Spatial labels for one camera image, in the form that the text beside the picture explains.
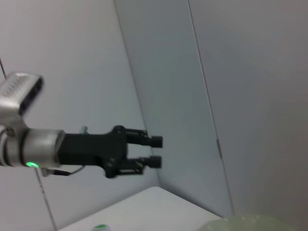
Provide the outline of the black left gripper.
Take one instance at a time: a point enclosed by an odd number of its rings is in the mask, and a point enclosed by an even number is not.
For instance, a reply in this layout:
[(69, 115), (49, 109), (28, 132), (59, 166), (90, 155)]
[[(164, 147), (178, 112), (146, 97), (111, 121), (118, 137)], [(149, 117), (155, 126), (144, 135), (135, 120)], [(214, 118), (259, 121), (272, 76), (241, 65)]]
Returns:
[(61, 165), (98, 166), (107, 178), (117, 175), (142, 175), (146, 167), (161, 169), (162, 157), (127, 157), (127, 143), (163, 147), (162, 136), (149, 136), (146, 130), (116, 126), (106, 134), (71, 134), (64, 136), (59, 148)]

